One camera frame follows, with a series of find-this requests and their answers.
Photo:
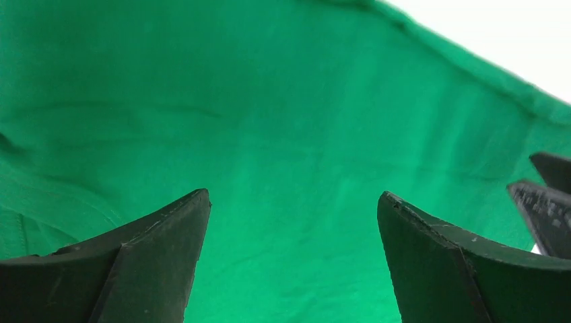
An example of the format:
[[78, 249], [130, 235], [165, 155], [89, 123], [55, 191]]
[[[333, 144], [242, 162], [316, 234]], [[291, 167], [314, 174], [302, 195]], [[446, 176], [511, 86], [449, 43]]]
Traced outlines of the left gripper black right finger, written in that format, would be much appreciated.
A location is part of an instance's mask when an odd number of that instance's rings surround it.
[[570, 321], [570, 261], [506, 246], [384, 192], [377, 220], [403, 322]]

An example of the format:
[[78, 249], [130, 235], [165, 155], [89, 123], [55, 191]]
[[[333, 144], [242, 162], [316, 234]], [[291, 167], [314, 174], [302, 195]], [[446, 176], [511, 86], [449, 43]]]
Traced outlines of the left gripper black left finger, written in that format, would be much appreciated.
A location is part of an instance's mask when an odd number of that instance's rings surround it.
[[46, 256], [1, 262], [2, 322], [182, 322], [211, 213], [202, 188]]

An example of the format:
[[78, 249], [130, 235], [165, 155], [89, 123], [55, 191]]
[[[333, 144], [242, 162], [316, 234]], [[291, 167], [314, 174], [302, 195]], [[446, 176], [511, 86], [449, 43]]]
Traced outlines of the green t shirt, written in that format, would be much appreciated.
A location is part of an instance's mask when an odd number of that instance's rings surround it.
[[186, 322], [399, 322], [379, 196], [530, 248], [536, 151], [568, 104], [385, 3], [1, 2], [1, 257], [206, 188]]

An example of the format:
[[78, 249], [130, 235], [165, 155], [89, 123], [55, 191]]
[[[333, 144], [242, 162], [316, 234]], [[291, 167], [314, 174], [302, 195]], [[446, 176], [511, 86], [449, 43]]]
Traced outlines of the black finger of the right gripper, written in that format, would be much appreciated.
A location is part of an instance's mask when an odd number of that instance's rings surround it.
[[544, 256], [570, 259], [570, 195], [528, 180], [507, 186], [538, 251]]
[[530, 160], [548, 187], [570, 194], [570, 158], [537, 152]]

